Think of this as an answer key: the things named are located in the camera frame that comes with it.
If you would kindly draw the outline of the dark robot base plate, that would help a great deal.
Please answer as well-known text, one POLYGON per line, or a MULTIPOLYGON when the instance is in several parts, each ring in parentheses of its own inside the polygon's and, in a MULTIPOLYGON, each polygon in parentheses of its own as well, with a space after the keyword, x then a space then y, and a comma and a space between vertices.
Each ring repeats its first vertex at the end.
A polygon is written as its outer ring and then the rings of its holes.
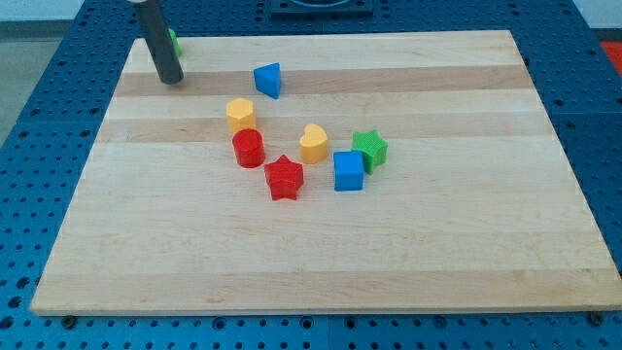
POLYGON ((269 0, 272 18, 330 18, 333 16, 370 16, 373 0, 269 0))

